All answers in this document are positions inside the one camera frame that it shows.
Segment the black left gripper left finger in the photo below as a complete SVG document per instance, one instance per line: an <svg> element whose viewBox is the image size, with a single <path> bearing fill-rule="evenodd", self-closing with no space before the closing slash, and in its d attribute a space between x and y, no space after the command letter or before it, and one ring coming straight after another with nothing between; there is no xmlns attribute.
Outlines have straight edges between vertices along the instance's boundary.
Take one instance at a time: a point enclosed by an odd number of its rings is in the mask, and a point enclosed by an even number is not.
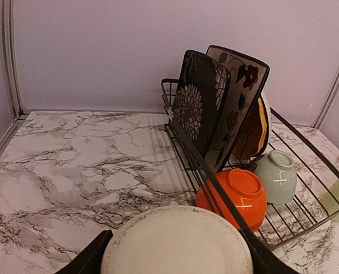
<svg viewBox="0 0 339 274"><path fill-rule="evenodd" d="M102 231L73 261L56 274L99 274L103 254L112 237L111 230Z"/></svg>

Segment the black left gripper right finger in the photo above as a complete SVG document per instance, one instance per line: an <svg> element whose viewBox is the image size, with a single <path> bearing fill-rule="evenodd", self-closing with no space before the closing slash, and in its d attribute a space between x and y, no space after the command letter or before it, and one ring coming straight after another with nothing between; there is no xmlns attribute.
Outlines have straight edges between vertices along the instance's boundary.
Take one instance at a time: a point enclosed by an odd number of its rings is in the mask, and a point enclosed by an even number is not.
<svg viewBox="0 0 339 274"><path fill-rule="evenodd" d="M277 258L250 230L243 230L243 238L250 250L253 273L260 274L298 274L297 271Z"/></svg>

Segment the white ceramic bowl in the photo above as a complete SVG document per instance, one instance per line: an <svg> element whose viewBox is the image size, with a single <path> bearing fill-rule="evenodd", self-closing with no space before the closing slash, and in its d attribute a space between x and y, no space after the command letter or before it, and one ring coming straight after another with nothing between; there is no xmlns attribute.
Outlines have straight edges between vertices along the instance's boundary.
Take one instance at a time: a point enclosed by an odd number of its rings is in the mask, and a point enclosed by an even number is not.
<svg viewBox="0 0 339 274"><path fill-rule="evenodd" d="M239 168L218 172L215 174L215 178L240 212L250 229L253 232L256 232L261 227L267 210L267 196L261 180L254 173ZM224 214L225 219L237 230L240 230L240 226L237 224L224 201L222 201L211 181L208 180L207 184ZM211 199L205 186L204 189L199 188L196 194L196 205L200 208L212 211L204 190L211 200L211 204L215 210L213 212L220 215L219 210L216 208L214 201Z"/></svg>

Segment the brown grey metal-lined cup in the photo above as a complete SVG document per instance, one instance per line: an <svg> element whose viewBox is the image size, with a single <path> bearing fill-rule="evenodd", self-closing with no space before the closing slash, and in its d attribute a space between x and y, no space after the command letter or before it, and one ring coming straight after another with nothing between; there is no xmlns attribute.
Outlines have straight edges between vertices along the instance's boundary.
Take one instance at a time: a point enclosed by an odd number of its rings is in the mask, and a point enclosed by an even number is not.
<svg viewBox="0 0 339 274"><path fill-rule="evenodd" d="M240 232L219 215L189 205L140 213L109 241L101 273L254 273Z"/></svg>

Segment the light green ceramic bowl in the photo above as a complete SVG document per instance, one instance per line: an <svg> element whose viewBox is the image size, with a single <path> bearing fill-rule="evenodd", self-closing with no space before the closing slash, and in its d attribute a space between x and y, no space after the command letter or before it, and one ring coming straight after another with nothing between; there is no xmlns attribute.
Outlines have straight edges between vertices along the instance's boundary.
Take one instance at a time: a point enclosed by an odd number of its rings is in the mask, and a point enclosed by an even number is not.
<svg viewBox="0 0 339 274"><path fill-rule="evenodd" d="M271 204L289 203L297 186L297 174L293 159L284 151L272 150L252 161L253 173L261 180L267 202Z"/></svg>

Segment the light green mug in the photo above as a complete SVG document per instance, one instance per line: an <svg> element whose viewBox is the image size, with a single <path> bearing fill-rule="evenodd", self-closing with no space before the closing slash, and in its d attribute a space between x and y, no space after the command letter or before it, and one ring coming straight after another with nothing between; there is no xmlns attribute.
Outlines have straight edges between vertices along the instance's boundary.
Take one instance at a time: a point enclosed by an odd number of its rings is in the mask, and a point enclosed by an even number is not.
<svg viewBox="0 0 339 274"><path fill-rule="evenodd" d="M339 180L337 180L330 187L329 191L334 195L335 199L330 193L325 192L320 197L320 202L325 207L327 213L331 215L339 210ZM332 220L336 223L339 223L339 214L336 215Z"/></svg>

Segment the yellow polka dot plate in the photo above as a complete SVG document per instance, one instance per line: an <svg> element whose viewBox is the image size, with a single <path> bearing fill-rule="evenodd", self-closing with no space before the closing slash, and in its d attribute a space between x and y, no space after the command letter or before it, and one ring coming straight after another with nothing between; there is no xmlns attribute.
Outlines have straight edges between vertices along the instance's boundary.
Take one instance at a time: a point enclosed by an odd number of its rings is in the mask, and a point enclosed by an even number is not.
<svg viewBox="0 0 339 274"><path fill-rule="evenodd" d="M233 155L241 160L249 160L261 155L267 135L267 119L263 102L259 97L244 123L240 137L233 149Z"/></svg>

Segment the white square floral plate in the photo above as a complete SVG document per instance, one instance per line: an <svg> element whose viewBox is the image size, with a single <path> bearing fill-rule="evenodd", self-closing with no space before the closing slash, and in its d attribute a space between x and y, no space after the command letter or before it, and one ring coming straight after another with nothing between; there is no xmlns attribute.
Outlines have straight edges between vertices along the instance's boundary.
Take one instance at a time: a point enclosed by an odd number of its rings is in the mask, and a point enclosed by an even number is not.
<svg viewBox="0 0 339 274"><path fill-rule="evenodd" d="M224 168L239 142L245 121L267 81L270 67L257 58L217 45L210 45L206 54L230 73L228 94L220 121L204 158L215 174Z"/></svg>

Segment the black square floral plate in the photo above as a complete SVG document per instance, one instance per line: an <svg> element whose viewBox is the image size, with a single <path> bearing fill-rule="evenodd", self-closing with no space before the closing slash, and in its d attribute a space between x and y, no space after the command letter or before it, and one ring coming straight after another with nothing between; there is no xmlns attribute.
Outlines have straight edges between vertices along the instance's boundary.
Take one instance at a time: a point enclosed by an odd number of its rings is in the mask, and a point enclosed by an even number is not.
<svg viewBox="0 0 339 274"><path fill-rule="evenodd" d="M230 80L218 61L195 50L185 52L172 113L202 156L210 150Z"/></svg>

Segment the round brown rim floral plate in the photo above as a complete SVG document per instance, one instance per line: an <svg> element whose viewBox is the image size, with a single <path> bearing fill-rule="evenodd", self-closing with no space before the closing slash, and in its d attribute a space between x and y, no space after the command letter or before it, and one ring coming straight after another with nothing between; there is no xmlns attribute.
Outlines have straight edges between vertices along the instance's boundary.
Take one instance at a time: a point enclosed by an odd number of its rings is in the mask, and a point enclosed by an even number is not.
<svg viewBox="0 0 339 274"><path fill-rule="evenodd" d="M260 98L263 102L263 106L264 106L264 110L265 110L265 116L266 116L266 119L267 119L267 135L266 135L266 138L265 138L265 143L263 145L263 151L265 151L266 148L267 148L268 142L270 140L270 137L271 137L271 132L272 132L272 113L271 113L271 108L270 108L266 93L262 92L261 95L260 95Z"/></svg>

